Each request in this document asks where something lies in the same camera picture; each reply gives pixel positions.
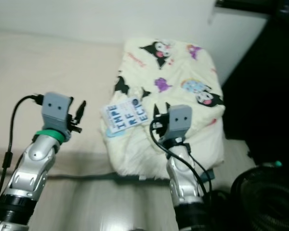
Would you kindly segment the mattress with beige sheet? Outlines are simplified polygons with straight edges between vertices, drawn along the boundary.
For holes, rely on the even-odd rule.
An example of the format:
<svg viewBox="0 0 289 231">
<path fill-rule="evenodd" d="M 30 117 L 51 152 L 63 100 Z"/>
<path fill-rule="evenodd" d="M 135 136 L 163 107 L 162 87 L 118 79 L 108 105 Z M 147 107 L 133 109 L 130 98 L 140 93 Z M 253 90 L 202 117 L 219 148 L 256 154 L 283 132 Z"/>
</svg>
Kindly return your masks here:
<svg viewBox="0 0 289 231">
<path fill-rule="evenodd" d="M 123 47 L 0 32 L 0 169 L 14 104 L 25 95 L 57 92 L 74 98 L 73 109 L 81 101 L 87 106 L 83 131 L 61 145 L 50 174 L 115 172 L 100 122 L 118 79 Z"/>
</svg>

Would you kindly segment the cream cartoon print blanket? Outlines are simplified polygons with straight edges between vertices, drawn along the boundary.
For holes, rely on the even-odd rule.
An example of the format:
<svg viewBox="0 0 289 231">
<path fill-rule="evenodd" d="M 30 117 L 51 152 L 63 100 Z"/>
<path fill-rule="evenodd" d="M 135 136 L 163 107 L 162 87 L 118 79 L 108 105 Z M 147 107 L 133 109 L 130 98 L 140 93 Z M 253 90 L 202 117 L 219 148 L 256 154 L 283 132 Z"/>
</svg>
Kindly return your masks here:
<svg viewBox="0 0 289 231">
<path fill-rule="evenodd" d="M 166 102 L 192 108 L 186 138 L 198 163 L 211 169 L 223 162 L 223 94 L 212 58 L 201 46 L 168 39 L 127 40 L 118 79 L 104 106 L 131 97 L 142 102 L 147 122 L 116 135 L 106 131 L 103 118 L 100 122 L 111 166 L 118 175 L 168 178 L 166 155 L 149 135 L 154 104 L 163 114 Z"/>
</svg>

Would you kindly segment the white cabinet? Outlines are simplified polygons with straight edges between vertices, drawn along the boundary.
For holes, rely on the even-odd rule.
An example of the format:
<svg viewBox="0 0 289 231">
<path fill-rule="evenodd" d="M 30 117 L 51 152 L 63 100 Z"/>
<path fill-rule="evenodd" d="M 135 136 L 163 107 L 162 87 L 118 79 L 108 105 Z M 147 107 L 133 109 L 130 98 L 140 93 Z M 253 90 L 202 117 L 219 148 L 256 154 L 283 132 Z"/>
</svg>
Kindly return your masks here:
<svg viewBox="0 0 289 231">
<path fill-rule="evenodd" d="M 228 80 L 269 18 L 263 13 L 213 8 L 202 44 L 213 58 L 220 84 Z"/>
</svg>

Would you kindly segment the black shelf board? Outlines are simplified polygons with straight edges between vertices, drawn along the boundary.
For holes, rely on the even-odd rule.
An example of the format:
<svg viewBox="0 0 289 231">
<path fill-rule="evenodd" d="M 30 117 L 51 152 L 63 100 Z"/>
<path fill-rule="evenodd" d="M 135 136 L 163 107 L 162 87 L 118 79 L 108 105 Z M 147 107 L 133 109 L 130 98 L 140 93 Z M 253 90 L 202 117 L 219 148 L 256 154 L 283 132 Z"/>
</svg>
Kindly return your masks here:
<svg viewBox="0 0 289 231">
<path fill-rule="evenodd" d="M 289 0 L 216 0 L 215 6 L 250 13 L 289 16 Z"/>
</svg>

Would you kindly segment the white book blue letters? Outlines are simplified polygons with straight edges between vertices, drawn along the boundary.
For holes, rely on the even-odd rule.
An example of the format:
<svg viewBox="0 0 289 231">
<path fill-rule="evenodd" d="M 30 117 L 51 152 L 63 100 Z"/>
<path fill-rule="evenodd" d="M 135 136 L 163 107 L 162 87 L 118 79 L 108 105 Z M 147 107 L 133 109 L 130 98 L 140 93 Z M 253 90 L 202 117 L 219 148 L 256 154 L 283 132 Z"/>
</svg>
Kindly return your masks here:
<svg viewBox="0 0 289 231">
<path fill-rule="evenodd" d="M 101 115 L 106 131 L 111 135 L 122 133 L 149 120 L 142 102 L 135 97 L 103 106 Z"/>
</svg>

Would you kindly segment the black floor fan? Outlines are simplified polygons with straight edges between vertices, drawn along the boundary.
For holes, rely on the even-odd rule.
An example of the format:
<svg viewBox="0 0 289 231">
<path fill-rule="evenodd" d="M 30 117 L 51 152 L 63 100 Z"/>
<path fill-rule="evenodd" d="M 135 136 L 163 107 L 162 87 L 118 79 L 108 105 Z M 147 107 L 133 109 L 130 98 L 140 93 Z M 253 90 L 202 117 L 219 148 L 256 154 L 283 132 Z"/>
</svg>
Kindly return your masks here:
<svg viewBox="0 0 289 231">
<path fill-rule="evenodd" d="M 275 161 L 239 174 L 226 231 L 289 231 L 289 171 Z"/>
</svg>

